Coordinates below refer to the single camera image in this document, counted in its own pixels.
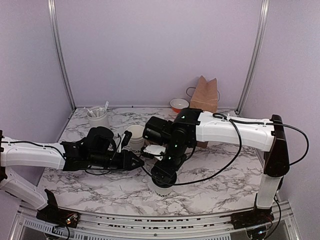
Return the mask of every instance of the black cable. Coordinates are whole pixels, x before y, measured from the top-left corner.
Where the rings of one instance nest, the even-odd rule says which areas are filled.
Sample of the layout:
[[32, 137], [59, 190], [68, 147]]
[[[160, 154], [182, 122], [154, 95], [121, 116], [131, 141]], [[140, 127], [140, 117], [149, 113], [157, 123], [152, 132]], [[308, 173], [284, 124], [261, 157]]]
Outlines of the black cable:
[[282, 216], [282, 213], [281, 213], [281, 208], [280, 208], [280, 204], [278, 202], [278, 200], [276, 200], [276, 197], [274, 197], [274, 201], [275, 203], [278, 205], [278, 208], [279, 208], [279, 221], [277, 222], [277, 224], [275, 225], [274, 229], [272, 230], [272, 232], [270, 232], [270, 234], [268, 236], [266, 236], [264, 238], [264, 240], [268, 239], [275, 231], [276, 229], [278, 228], [280, 222], [281, 222], [281, 216]]
[[170, 183], [167, 183], [167, 182], [164, 182], [164, 181], [159, 180], [159, 179], [156, 178], [155, 176], [152, 176], [143, 166], [141, 166], [142, 170], [143, 170], [147, 175], [149, 175], [151, 178], [157, 180], [157, 181], [160, 182], [160, 183], [163, 183], [163, 184], [166, 184], [166, 185], [170, 185], [170, 186], [183, 186], [183, 185], [189, 185], [189, 184], [196, 184], [196, 183], [204, 182], [204, 181], [206, 181], [206, 180], [209, 180], [209, 179], [214, 178], [215, 176], [217, 176], [218, 174], [220, 174], [221, 172], [223, 172], [226, 168], [228, 168], [228, 167], [236, 160], [236, 158], [239, 156], [239, 154], [240, 154], [240, 152], [241, 152], [241, 149], [242, 149], [242, 139], [241, 139], [241, 135], [240, 135], [239, 129], [238, 129], [238, 127], [236, 126], [236, 124], [233, 122], [232, 119], [229, 119], [228, 121], [234, 126], [234, 129], [236, 130], [236, 133], [237, 133], [237, 135], [238, 135], [238, 138], [239, 138], [239, 149], [238, 149], [238, 152], [234, 155], [233, 159], [232, 159], [227, 165], [225, 165], [223, 168], [221, 168], [218, 172], [216, 172], [215, 174], [213, 174], [213, 175], [211, 175], [211, 176], [209, 176], [209, 177], [203, 178], [203, 179], [195, 180], [195, 181], [170, 184]]
[[[217, 119], [227, 120], [227, 116], [222, 114], [222, 113], [214, 113], [213, 117], [215, 117]], [[264, 122], [259, 122], [259, 121], [241, 121], [241, 120], [236, 120], [236, 119], [232, 119], [232, 121], [234, 123], [237, 123], [237, 124], [257, 124], [257, 125], [264, 125], [265, 124], [265, 125], [271, 125], [271, 126], [282, 126], [282, 127], [285, 127], [285, 128], [293, 129], [293, 130], [301, 133], [304, 136], [305, 141], [306, 141], [306, 149], [305, 149], [305, 152], [304, 152], [303, 156], [300, 157], [297, 161], [294, 161], [294, 162], [290, 163], [289, 164], [290, 166], [299, 163], [302, 159], [304, 159], [306, 157], [306, 155], [307, 155], [307, 153], [309, 151], [310, 144], [309, 144], [308, 136], [302, 130], [300, 130], [297, 127], [294, 127], [294, 126], [291, 126], [291, 125], [288, 125], [288, 124], [283, 124], [283, 123], [275, 123], [275, 122], [264, 123]]]
[[66, 237], [65, 240], [69, 240], [71, 234], [70, 234], [70, 229], [69, 229], [68, 225], [67, 225], [66, 223], [62, 222], [62, 221], [57, 221], [57, 223], [58, 223], [59, 225], [55, 226], [54, 228], [60, 228], [61, 225], [63, 225], [63, 226], [66, 228], [66, 230], [68, 231], [68, 236]]
[[[119, 149], [119, 147], [120, 147], [121, 141], [122, 141], [122, 138], [121, 138], [121, 136], [119, 135], [119, 133], [118, 133], [118, 138], [120, 138], [120, 141], [119, 141], [118, 146], [116, 147], [116, 150], [114, 151], [114, 154], [113, 154], [113, 156], [112, 156], [112, 158], [111, 158], [111, 160], [110, 160], [109, 166], [110, 166], [110, 164], [112, 163], [112, 161], [113, 161], [113, 159], [114, 159], [114, 157], [115, 157], [115, 155], [116, 155], [116, 153], [117, 153], [117, 151], [118, 151], [118, 149]], [[109, 173], [111, 172], [111, 169], [110, 169], [110, 168], [108, 169], [107, 172], [103, 172], [103, 173], [93, 173], [93, 172], [88, 172], [87, 170], [103, 170], [103, 169], [99, 169], [99, 168], [88, 168], [88, 169], [84, 169], [84, 171], [85, 171], [87, 174], [96, 175], [96, 176], [106, 175], [106, 174], [109, 174]]]
[[8, 142], [8, 141], [2, 141], [2, 143], [4, 144], [31, 144], [31, 145], [34, 145], [34, 146], [37, 146], [37, 147], [41, 147], [41, 148], [50, 148], [50, 149], [54, 149], [56, 150], [60, 155], [61, 157], [66, 160], [65, 156], [59, 151], [58, 148], [56, 148], [55, 146], [50, 146], [50, 145], [40, 145], [40, 144], [37, 144], [37, 143], [34, 143], [32, 141], [11, 141], [11, 142]]
[[300, 162], [302, 159], [305, 158], [305, 156], [307, 155], [307, 153], [309, 151], [309, 139], [308, 139], [308, 136], [302, 130], [300, 130], [299, 128], [296, 128], [294, 126], [283, 124], [283, 123], [267, 123], [266, 125], [283, 126], [285, 128], [293, 129], [293, 130], [296, 130], [297, 132], [301, 133], [304, 136], [305, 141], [306, 141], [305, 152], [302, 157], [300, 157], [297, 161], [290, 163], [289, 165], [292, 166], [294, 164], [297, 164], [298, 162]]
[[193, 147], [192, 152], [190, 153], [190, 155], [189, 155], [184, 161], [189, 160], [189, 159], [194, 155], [194, 153], [195, 153], [195, 151], [196, 151], [196, 147], [197, 147], [197, 145], [195, 145], [195, 146]]
[[269, 220], [270, 220], [271, 225], [270, 225], [270, 227], [268, 228], [268, 231], [271, 230], [272, 226], [274, 225], [274, 223], [272, 222], [272, 220], [271, 220], [270, 218], [269, 218]]
[[96, 175], [96, 176], [106, 175], [106, 174], [108, 174], [108, 173], [110, 173], [110, 172], [111, 172], [111, 171], [110, 171], [110, 169], [109, 169], [109, 171], [107, 171], [107, 172], [103, 172], [103, 173], [93, 173], [93, 172], [88, 172], [88, 171], [87, 171], [87, 169], [85, 169], [84, 171], [85, 171], [87, 174]]

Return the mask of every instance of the white marble surface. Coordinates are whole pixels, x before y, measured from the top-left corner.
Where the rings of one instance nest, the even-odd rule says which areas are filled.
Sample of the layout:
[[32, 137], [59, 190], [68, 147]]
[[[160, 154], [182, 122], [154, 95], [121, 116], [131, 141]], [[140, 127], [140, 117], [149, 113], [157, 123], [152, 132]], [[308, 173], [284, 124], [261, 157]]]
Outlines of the white marble surface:
[[[89, 131], [86, 109], [77, 109], [61, 141], [78, 141]], [[143, 125], [151, 116], [173, 120], [170, 108], [116, 108], [108, 111], [111, 130], [117, 135], [133, 124]], [[193, 157], [178, 172], [178, 182], [208, 177], [225, 166], [238, 147], [209, 143], [197, 148]], [[154, 160], [146, 160], [151, 169]], [[119, 215], [201, 215], [253, 207], [262, 174], [254, 149], [243, 147], [237, 160], [217, 177], [205, 182], [174, 186], [166, 197], [151, 188], [151, 178], [142, 169], [102, 176], [84, 171], [63, 172], [46, 169], [39, 186], [51, 190], [59, 206], [80, 211]]]

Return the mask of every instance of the small bowl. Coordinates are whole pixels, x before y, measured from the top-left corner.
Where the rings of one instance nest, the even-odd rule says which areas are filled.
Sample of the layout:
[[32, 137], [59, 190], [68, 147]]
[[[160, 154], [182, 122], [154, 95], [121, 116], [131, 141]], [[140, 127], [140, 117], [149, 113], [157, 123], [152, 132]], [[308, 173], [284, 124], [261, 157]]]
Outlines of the small bowl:
[[170, 105], [172, 110], [178, 114], [180, 113], [181, 109], [189, 107], [189, 102], [182, 98], [175, 98], [170, 101]]

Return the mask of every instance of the paper cup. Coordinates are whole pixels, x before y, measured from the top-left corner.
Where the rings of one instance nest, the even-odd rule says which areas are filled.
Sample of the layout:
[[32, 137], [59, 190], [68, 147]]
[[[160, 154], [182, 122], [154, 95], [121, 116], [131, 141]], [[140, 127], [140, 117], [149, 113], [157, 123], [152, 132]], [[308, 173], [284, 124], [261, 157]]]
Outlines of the paper cup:
[[[97, 112], [99, 111], [99, 108], [101, 108], [101, 107], [94, 106], [94, 107], [90, 108], [89, 110], [92, 111], [97, 116]], [[95, 127], [105, 127], [107, 129], [110, 128], [109, 118], [108, 118], [107, 112], [105, 112], [103, 115], [97, 116], [97, 117], [90, 116], [90, 113], [88, 112], [87, 117], [89, 120], [90, 128], [95, 128]]]
[[129, 146], [135, 154], [140, 154], [141, 148], [145, 145], [145, 139], [143, 138], [144, 129], [141, 125], [131, 125], [126, 129], [132, 133]]
[[170, 186], [170, 187], [167, 187], [167, 188], [162, 188], [162, 187], [159, 187], [159, 186], [155, 185], [152, 182], [151, 183], [151, 189], [154, 189], [155, 193], [158, 194], [159, 196], [166, 197], [171, 193], [173, 187]]

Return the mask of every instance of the white robotic arm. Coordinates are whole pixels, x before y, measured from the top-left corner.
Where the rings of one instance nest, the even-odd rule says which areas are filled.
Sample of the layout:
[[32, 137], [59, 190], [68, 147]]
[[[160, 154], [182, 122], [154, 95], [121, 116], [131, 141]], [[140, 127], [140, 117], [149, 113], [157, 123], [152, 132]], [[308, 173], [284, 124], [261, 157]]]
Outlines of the white robotic arm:
[[[18, 175], [12, 166], [35, 166], [62, 170], [65, 165], [64, 147], [59, 143], [41, 144], [16, 141], [9, 137], [2, 139], [3, 152], [0, 166], [4, 169], [7, 178], [0, 182], [0, 189], [31, 204], [35, 209], [42, 210], [48, 206], [48, 196], [44, 189], [34, 186]], [[51, 146], [60, 151], [44, 146]]]
[[[38, 210], [37, 218], [59, 223], [64, 216], [76, 212], [59, 209], [52, 192], [41, 189], [18, 175], [11, 167], [34, 166], [62, 171], [91, 169], [133, 170], [143, 166], [144, 162], [134, 153], [122, 149], [131, 137], [125, 132], [121, 143], [116, 146], [114, 134], [104, 127], [92, 128], [87, 137], [78, 142], [34, 143], [2, 137], [0, 130], [0, 189], [31, 204]], [[69, 220], [70, 227], [77, 225], [77, 218]]]
[[152, 181], [161, 193], [174, 185], [188, 184], [176, 184], [176, 172], [186, 160], [187, 148], [195, 148], [197, 141], [239, 144], [241, 139], [242, 145], [264, 151], [265, 161], [254, 210], [235, 214], [234, 228], [266, 223], [273, 218], [271, 207], [274, 196], [290, 168], [281, 124], [278, 115], [273, 115], [271, 119], [247, 119], [192, 108], [183, 109], [174, 122], [152, 117], [145, 125], [143, 136], [160, 146], [166, 145], [161, 150], [154, 146], [145, 149], [145, 152], [156, 154], [158, 158], [151, 169]]

